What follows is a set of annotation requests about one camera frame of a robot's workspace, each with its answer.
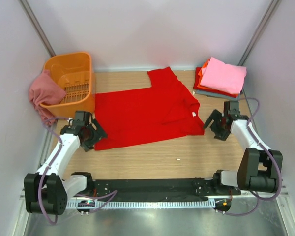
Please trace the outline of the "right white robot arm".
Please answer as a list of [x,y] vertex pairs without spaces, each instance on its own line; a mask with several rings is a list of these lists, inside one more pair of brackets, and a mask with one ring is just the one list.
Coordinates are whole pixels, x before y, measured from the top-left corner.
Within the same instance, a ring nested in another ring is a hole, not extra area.
[[283,155],[261,140],[251,119],[240,113],[238,101],[225,101],[223,112],[213,110],[204,123],[204,129],[208,127],[214,138],[221,141],[234,135],[244,151],[237,171],[219,171],[222,185],[246,191],[280,193]]

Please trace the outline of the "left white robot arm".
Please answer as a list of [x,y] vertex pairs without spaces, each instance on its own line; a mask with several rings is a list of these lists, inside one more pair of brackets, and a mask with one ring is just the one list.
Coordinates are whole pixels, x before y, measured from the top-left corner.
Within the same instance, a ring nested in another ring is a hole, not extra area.
[[93,191],[91,173],[74,172],[68,180],[63,180],[63,174],[76,150],[91,151],[107,136],[90,112],[76,111],[73,118],[68,118],[67,125],[56,135],[58,142],[45,163],[24,178],[27,212],[60,216],[68,199],[80,192]]

